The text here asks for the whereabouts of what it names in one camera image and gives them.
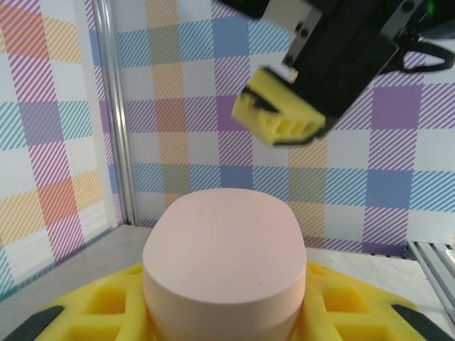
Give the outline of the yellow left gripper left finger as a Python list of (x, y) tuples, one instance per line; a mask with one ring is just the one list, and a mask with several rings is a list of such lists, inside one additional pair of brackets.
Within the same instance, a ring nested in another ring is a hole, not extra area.
[(142, 264), (92, 281), (45, 305), (5, 340), (152, 340)]

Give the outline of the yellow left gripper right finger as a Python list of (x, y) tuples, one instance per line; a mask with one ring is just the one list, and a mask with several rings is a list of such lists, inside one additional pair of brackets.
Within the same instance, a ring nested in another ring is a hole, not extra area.
[(292, 340), (453, 340), (412, 302), (315, 261)]

